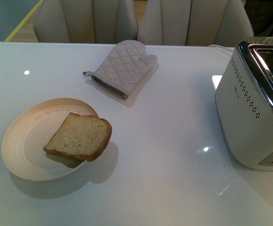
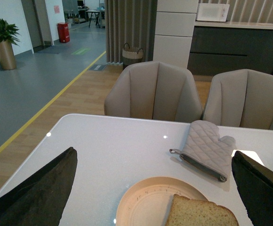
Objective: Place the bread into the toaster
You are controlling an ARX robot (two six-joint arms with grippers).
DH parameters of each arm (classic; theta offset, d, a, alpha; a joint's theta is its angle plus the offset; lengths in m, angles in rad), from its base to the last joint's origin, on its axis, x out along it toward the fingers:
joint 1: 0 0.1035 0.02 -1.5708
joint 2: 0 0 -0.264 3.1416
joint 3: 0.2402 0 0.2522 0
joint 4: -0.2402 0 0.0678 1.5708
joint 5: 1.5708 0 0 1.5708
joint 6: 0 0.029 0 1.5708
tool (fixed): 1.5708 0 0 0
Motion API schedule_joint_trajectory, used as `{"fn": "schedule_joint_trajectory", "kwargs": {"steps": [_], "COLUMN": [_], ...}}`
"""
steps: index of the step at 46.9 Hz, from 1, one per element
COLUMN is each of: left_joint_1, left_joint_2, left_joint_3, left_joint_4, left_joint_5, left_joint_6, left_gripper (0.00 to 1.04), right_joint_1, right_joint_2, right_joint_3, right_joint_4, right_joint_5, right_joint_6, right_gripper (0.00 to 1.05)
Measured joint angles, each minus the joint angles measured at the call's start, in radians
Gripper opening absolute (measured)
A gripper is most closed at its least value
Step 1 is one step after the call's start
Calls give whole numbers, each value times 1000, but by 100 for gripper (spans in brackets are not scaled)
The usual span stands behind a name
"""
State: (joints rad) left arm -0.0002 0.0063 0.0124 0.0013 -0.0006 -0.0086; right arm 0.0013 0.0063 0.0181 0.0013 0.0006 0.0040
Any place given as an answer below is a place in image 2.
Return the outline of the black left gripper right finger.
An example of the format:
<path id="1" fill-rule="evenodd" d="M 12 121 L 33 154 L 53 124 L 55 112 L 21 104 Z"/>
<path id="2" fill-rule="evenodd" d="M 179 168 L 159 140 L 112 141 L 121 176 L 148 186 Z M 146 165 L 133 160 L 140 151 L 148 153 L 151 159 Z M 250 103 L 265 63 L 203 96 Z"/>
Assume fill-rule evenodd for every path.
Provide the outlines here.
<path id="1" fill-rule="evenodd" d="M 273 226 L 273 171 L 236 151 L 232 172 L 252 224 Z"/>

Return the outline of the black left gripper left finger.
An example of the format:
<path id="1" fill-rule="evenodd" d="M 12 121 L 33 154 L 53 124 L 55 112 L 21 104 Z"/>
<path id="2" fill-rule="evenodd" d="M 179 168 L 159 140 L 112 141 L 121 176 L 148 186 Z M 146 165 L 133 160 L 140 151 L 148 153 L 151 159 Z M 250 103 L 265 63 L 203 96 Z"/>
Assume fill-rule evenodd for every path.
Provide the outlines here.
<path id="1" fill-rule="evenodd" d="M 77 152 L 70 147 L 0 197 L 0 226 L 57 226 L 75 178 Z"/>

